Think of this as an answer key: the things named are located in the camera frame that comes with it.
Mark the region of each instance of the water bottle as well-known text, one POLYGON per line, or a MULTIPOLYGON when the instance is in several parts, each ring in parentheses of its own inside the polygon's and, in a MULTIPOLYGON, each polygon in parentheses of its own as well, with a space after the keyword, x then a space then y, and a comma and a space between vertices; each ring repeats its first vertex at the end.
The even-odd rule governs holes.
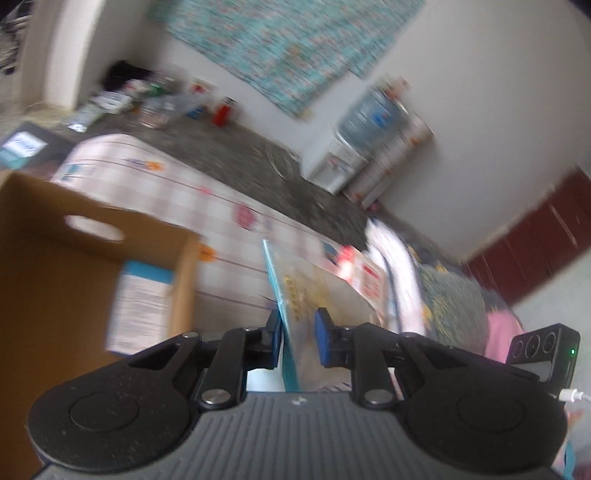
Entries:
POLYGON ((359 154, 368 155, 408 116, 398 100, 404 80, 382 82, 369 90, 339 123, 338 134, 359 154))

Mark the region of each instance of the printed label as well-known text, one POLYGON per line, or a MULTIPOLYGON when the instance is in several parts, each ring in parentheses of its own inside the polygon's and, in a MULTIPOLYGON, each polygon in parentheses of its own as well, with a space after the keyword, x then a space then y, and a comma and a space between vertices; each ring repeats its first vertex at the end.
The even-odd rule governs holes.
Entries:
POLYGON ((47 142, 34 137, 29 132, 19 132, 14 134, 3 147, 21 158, 30 158, 37 155, 47 142))

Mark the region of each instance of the pink cloth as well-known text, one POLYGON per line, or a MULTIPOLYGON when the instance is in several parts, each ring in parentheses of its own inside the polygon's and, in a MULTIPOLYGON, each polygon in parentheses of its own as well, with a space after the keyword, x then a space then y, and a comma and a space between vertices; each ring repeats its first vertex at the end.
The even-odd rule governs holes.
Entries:
POLYGON ((525 333, 510 310, 490 312, 488 315, 488 341, 484 356, 501 363, 507 360, 511 340, 525 333))

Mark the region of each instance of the white cable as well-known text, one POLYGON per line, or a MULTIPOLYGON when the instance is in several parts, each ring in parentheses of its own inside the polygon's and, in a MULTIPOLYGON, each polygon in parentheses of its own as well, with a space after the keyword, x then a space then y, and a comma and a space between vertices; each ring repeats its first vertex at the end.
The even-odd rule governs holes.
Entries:
POLYGON ((560 401, 574 402, 579 400, 586 400, 591 402, 591 397, 580 392, 576 388, 563 388, 558 395, 560 401))
POLYGON ((291 162, 283 157, 283 161, 285 162, 285 165, 287 165, 287 170, 288 170, 288 175, 285 176, 283 175, 283 173, 281 173, 279 171, 279 168, 277 168, 277 165, 275 164, 275 159, 273 158, 273 154, 269 151, 269 142, 267 142, 267 140, 265 140, 265 152, 267 154, 267 160, 269 161, 269 163, 271 164, 271 167, 273 167, 273 170, 275 170, 275 173, 277 173, 282 179, 290 181, 294 179, 294 170, 293 167, 291 166, 291 162))

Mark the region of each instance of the white wall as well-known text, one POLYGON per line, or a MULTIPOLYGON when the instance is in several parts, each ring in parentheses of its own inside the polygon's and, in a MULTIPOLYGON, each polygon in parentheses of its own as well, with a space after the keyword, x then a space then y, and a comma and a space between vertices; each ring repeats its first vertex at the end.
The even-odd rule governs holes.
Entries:
POLYGON ((569 4, 577 22, 583 40, 591 52, 591 19, 581 12, 574 4, 569 4))
POLYGON ((46 103, 68 110, 76 107, 86 56, 105 1, 64 1, 48 55, 46 103))
POLYGON ((49 46, 45 103, 75 109, 135 47, 150 0, 64 0, 49 46))
MULTIPOLYGON (((591 251, 519 302, 514 311, 526 330, 562 323, 581 334, 572 384, 573 388, 591 392, 591 251)), ((590 407, 589 404, 569 406, 571 410, 586 410, 586 418, 573 429, 572 435, 579 456, 587 461, 591 461, 590 407)))
POLYGON ((80 81, 79 98, 87 98, 108 68, 129 60, 150 0, 106 0, 96 24, 80 81))
POLYGON ((591 56, 566 0, 427 0, 369 79, 352 74, 296 121, 146 21, 135 59, 170 61, 243 107, 241 123, 300 152, 383 73, 404 76, 436 142, 384 196, 386 208, 466 257, 591 151, 591 56))

